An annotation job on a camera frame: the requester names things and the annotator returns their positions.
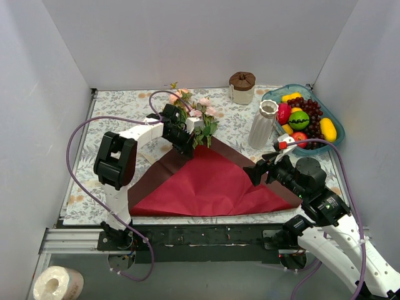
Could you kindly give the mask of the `pink artificial flower bunch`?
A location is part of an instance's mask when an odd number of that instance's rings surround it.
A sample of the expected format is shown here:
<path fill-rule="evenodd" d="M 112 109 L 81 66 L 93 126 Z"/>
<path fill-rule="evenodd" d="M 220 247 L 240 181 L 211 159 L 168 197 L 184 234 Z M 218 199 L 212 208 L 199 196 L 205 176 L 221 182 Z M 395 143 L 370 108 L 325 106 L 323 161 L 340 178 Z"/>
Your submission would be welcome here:
<path fill-rule="evenodd" d="M 218 120 L 216 118 L 217 111 L 212 107 L 209 96 L 202 97 L 198 100 L 192 100 L 193 94 L 188 89 L 179 89 L 178 83 L 170 84 L 172 94 L 169 96 L 169 102 L 176 106 L 179 110 L 178 120 L 181 124 L 185 123 L 186 129 L 189 129 L 186 121 L 189 118 L 196 118 L 200 125 L 195 125 L 193 130 L 194 141 L 193 148 L 197 146 L 211 147 L 212 136 L 218 128 Z"/>

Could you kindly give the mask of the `red paper bouquet wrap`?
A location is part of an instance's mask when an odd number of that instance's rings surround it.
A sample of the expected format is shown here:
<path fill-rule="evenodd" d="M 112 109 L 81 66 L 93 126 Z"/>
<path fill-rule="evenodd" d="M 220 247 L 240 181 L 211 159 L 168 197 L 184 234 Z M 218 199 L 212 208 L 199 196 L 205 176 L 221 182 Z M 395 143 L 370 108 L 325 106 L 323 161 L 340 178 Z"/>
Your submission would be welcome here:
<path fill-rule="evenodd" d="M 296 208 L 301 200 L 278 182 L 254 186 L 254 162 L 214 138 L 189 159 L 171 149 L 127 192 L 132 216 L 237 216 Z"/>

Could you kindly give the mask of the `cream ribbon gold lettering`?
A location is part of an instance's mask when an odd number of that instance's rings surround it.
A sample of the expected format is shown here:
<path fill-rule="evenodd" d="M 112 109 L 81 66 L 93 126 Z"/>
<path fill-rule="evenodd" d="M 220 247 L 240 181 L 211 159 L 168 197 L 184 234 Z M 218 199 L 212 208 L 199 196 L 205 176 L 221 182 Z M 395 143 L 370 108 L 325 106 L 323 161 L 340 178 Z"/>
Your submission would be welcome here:
<path fill-rule="evenodd" d="M 141 159 L 145 159 L 149 164 L 154 164 L 156 162 L 156 158 L 155 157 L 147 155 L 147 154 L 145 154 L 143 152 L 139 152 L 138 156 Z M 101 185 L 101 183 L 97 179 L 94 179 L 94 178 L 92 178 L 92 179 L 90 179 L 88 181 L 84 181 L 83 184 L 85 184 L 89 188 Z"/>

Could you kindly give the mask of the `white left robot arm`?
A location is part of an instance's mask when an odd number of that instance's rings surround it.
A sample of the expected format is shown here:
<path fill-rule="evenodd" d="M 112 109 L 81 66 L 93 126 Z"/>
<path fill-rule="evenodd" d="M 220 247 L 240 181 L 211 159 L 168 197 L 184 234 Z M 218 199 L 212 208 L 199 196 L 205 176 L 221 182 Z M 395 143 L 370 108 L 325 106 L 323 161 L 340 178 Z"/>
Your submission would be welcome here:
<path fill-rule="evenodd" d="M 106 132 L 94 163 L 94 173 L 105 191 L 109 209 L 107 221 L 101 223 L 108 241 L 118 249 L 128 249 L 133 243 L 129 213 L 128 186 L 132 182 L 138 149 L 157 138 L 172 143 L 177 151 L 193 157 L 195 130 L 203 126 L 200 117 L 180 120 L 176 106 L 166 104 L 159 114 L 150 114 L 132 128 L 119 133 Z"/>

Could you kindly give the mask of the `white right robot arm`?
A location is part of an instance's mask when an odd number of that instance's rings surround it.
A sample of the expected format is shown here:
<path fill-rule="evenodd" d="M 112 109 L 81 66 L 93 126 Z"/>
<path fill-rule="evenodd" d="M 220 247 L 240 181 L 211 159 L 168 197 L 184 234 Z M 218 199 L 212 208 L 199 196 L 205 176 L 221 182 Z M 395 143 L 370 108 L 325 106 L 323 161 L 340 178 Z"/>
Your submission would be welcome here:
<path fill-rule="evenodd" d="M 350 207 L 326 186 L 320 163 L 303 157 L 292 164 L 288 156 L 265 154 L 244 168 L 257 186 L 279 182 L 302 201 L 305 215 L 292 217 L 270 237 L 274 244 L 303 248 L 337 275 L 356 299 L 399 299 L 399 273 L 360 232 Z"/>

